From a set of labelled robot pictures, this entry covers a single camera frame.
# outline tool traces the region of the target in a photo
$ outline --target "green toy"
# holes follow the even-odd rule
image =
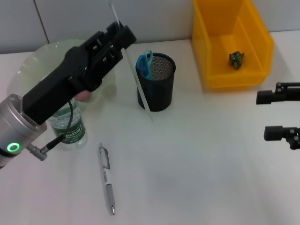
[[[243,65],[243,58],[244,58],[244,53],[241,54],[238,51],[235,53],[229,54],[229,62],[235,69],[238,69]]]

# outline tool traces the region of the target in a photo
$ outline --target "silver pen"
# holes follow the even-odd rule
[[[104,175],[104,181],[105,181],[107,200],[108,200],[110,210],[111,210],[112,214],[114,215],[116,212],[116,204],[114,202],[113,186],[112,186],[110,176],[109,176],[109,171],[108,171],[111,167],[109,164],[108,152],[107,152],[106,148],[103,147],[102,143],[100,143],[100,145],[99,145],[99,151],[100,151],[100,161],[101,161],[103,175]]]

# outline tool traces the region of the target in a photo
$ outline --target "plastic bottle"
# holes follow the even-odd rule
[[[66,138],[60,143],[60,147],[64,149],[81,148],[87,141],[87,134],[83,120],[81,118],[80,109],[76,100],[71,99],[73,106],[73,119]],[[56,136],[65,133],[70,120],[70,106],[66,103],[52,117],[49,118],[50,125]]]

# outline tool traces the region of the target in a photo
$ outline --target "yellow bin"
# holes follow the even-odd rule
[[[193,48],[209,89],[258,85],[270,74],[273,40],[251,0],[193,0]],[[235,70],[229,54],[244,53]]]

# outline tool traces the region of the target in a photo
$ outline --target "pencil holder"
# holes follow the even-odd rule
[[[135,69],[150,110],[159,112],[166,109],[172,101],[175,62],[165,54],[153,53],[150,79],[137,69],[137,64]],[[142,108],[145,108],[139,91],[137,91],[137,101]]]

